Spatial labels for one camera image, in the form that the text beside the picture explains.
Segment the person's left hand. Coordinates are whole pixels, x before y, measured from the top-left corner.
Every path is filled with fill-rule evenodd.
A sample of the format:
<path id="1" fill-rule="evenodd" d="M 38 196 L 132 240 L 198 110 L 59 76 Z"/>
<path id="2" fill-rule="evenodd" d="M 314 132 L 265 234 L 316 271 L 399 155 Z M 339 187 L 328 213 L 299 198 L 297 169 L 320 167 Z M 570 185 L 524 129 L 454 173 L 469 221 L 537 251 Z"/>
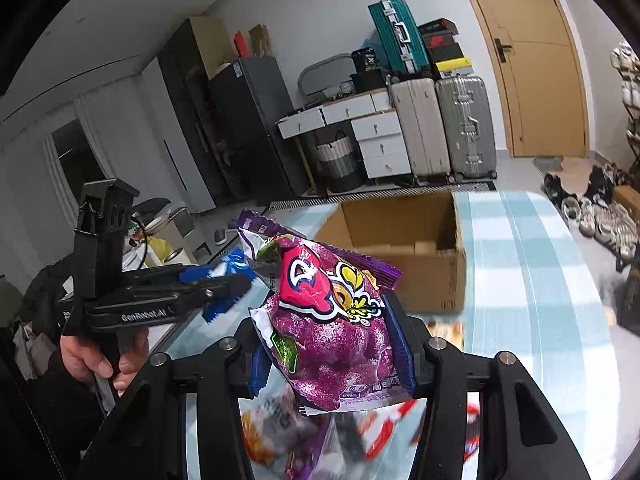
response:
<path id="1" fill-rule="evenodd" d="M 117 373 L 98 346 L 90 340 L 62 336 L 60 349 L 63 364 L 73 378 L 81 382 L 91 382 L 94 375 L 111 379 L 116 392 L 122 396 L 149 355 L 149 330 L 146 327 L 139 330 L 132 348 L 122 352 Z"/>

